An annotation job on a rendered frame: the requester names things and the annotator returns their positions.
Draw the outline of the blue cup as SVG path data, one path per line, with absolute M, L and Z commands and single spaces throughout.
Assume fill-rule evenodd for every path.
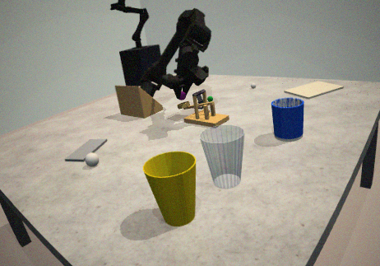
M 303 137 L 304 102 L 295 98 L 280 98 L 271 102 L 275 138 L 283 142 Z

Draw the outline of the white ball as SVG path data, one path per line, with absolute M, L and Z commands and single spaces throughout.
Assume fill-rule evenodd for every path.
M 88 153 L 86 155 L 86 164 L 89 167 L 97 166 L 98 162 L 99 162 L 99 157 L 96 154 L 94 154 L 94 153 Z

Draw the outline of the olive yellow cup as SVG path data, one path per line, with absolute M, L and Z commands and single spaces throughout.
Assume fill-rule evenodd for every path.
M 166 152 L 143 166 L 165 222 L 184 226 L 196 214 L 196 158 L 188 152 Z

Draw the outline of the magenta ball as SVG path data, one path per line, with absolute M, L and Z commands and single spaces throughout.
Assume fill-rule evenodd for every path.
M 185 98 L 186 98 L 186 94 L 183 91 L 181 91 L 181 96 L 179 100 L 184 100 Z

